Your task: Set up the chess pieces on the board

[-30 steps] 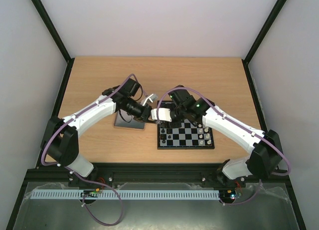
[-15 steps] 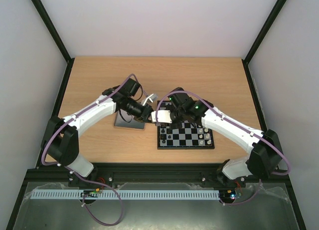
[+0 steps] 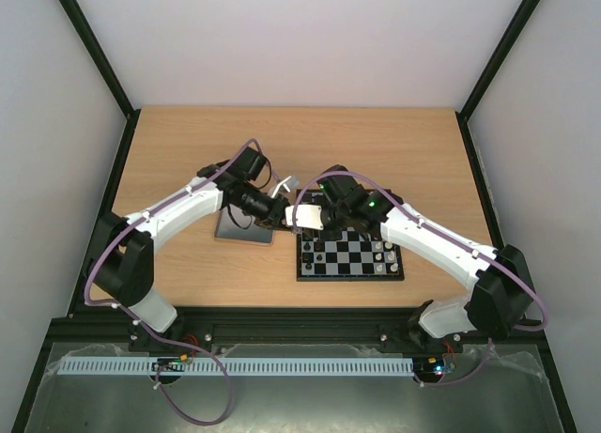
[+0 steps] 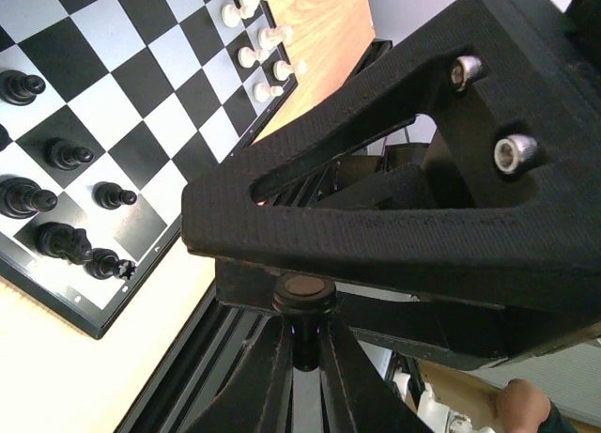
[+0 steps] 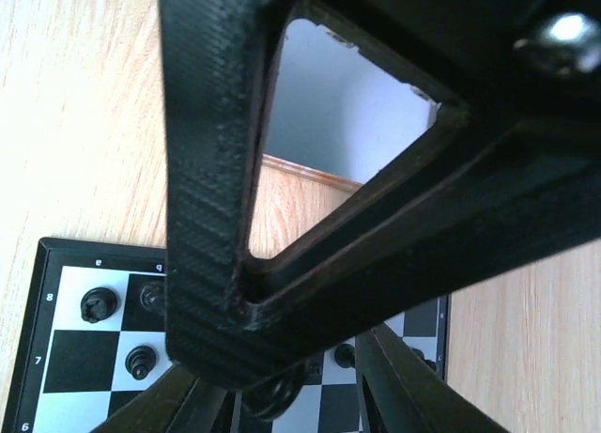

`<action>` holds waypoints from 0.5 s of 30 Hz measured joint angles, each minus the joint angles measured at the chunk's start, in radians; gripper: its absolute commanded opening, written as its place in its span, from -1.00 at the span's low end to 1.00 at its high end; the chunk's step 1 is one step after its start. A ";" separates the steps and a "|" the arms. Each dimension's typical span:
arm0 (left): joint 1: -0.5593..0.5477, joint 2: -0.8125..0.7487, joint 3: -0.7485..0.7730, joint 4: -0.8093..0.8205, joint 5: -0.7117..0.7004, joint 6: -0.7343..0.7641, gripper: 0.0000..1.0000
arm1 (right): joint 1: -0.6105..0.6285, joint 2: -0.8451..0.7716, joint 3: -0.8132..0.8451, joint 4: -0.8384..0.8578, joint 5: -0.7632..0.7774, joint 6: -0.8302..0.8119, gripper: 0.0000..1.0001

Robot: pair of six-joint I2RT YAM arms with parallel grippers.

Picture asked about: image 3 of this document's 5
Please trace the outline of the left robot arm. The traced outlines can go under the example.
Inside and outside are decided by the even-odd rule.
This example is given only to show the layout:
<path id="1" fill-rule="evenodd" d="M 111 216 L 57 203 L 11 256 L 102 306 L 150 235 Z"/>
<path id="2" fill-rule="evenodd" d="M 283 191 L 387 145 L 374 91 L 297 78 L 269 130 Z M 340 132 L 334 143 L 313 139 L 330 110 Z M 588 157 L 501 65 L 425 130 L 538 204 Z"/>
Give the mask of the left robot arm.
<path id="1" fill-rule="evenodd" d="M 123 308 L 155 332 L 166 332 L 176 308 L 154 287 L 154 261 L 163 245 L 198 220 L 236 207 L 265 230 L 285 230 L 286 194 L 298 184 L 278 178 L 269 191 L 254 186 L 271 167 L 255 140 L 230 160 L 200 169 L 184 187 L 162 201 L 125 217 L 105 217 L 93 234 L 84 287 L 88 306 Z"/>

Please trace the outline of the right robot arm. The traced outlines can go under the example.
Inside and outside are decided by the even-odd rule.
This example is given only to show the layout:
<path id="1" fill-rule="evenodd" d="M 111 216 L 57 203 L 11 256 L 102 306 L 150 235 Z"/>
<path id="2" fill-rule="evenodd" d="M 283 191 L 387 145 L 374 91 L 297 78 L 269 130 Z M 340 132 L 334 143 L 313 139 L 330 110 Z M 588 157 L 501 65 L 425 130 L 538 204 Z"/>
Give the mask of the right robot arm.
<path id="1" fill-rule="evenodd" d="M 468 240 L 431 222 L 400 196 L 374 185 L 366 190 L 355 173 L 335 165 L 317 185 L 329 203 L 324 225 L 352 227 L 398 245 L 453 276 L 466 290 L 444 301 L 426 301 L 408 321 L 411 343 L 428 350 L 441 338 L 477 331 L 505 339 L 513 331 L 534 332 L 524 316 L 533 285 L 523 253 Z"/>

